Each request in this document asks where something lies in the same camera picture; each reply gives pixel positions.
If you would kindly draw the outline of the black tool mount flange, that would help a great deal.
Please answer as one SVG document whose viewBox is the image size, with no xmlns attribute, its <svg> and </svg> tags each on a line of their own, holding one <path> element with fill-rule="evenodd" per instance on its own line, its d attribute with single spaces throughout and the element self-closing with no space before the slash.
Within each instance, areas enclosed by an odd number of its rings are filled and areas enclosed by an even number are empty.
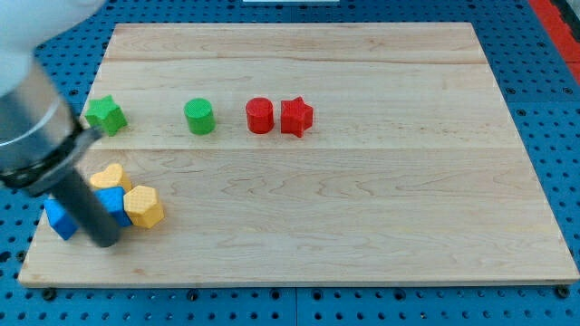
<svg viewBox="0 0 580 326">
<path fill-rule="evenodd" d="M 45 158 L 24 166 L 1 170 L 1 185 L 12 189 L 22 189 L 31 197 L 55 194 L 88 186 L 76 169 L 89 147 L 102 137 L 100 128 L 77 128 L 55 150 Z"/>
</svg>

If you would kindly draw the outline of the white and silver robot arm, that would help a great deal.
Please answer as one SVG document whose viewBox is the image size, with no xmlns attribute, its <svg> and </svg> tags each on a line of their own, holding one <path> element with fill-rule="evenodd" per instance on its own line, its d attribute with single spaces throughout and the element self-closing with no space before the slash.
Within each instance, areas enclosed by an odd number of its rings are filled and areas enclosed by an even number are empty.
<svg viewBox="0 0 580 326">
<path fill-rule="evenodd" d="M 1 4 L 1 183 L 32 197 L 52 195 L 99 247 L 121 230 L 75 168 L 100 138 L 84 128 L 34 58 L 34 49 L 85 21 L 103 0 Z"/>
</svg>

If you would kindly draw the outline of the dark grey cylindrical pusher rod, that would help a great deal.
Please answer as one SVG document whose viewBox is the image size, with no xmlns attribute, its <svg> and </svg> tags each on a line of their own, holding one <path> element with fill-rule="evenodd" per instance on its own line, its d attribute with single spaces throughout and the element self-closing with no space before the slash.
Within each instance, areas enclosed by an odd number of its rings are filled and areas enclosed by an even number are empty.
<svg viewBox="0 0 580 326">
<path fill-rule="evenodd" d="M 65 174 L 51 193 L 97 246 L 110 247 L 119 241 L 121 227 L 76 169 Z"/>
</svg>

